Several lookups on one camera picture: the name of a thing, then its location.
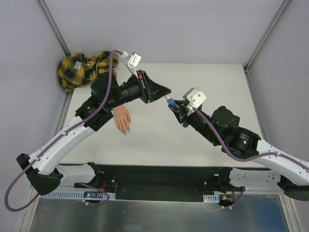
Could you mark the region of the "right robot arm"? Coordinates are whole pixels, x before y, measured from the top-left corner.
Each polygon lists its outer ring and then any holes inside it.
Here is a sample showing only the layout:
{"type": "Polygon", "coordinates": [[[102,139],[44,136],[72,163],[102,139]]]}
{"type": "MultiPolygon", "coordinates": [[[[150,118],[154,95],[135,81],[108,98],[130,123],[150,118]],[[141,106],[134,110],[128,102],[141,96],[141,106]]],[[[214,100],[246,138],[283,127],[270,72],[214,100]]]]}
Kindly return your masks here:
{"type": "Polygon", "coordinates": [[[238,162],[253,161],[280,175],[277,186],[295,200],[309,199],[309,163],[269,144],[258,134],[239,126],[240,118],[225,106],[212,116],[201,108],[189,108],[188,101],[169,99],[169,109],[183,127],[192,127],[213,146],[238,162]]]}

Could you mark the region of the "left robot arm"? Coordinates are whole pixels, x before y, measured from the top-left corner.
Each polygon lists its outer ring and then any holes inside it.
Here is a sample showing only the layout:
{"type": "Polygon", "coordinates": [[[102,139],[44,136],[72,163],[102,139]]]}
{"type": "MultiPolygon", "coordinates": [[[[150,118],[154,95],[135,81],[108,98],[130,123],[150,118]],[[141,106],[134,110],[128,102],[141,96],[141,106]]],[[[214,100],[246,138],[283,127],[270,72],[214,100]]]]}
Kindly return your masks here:
{"type": "Polygon", "coordinates": [[[22,153],[16,159],[40,195],[62,186],[81,188],[87,184],[101,189],[105,176],[95,163],[73,166],[59,163],[80,142],[112,119],[113,108],[135,99],[151,103],[171,93],[171,89],[155,83],[142,70],[138,70],[137,75],[130,76],[122,85],[118,85],[113,73],[100,74],[90,88],[91,96],[48,144],[31,155],[22,153]]]}

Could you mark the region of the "blue nail polish bottle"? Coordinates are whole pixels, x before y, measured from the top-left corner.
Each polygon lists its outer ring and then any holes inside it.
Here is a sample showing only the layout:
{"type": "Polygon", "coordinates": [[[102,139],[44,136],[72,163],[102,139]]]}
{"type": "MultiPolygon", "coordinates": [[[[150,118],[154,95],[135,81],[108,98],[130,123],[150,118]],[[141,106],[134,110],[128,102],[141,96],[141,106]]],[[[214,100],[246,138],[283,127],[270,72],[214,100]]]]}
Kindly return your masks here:
{"type": "Polygon", "coordinates": [[[167,102],[168,102],[169,105],[177,106],[177,103],[176,103],[175,100],[172,99],[172,98],[168,99],[167,102]]]}

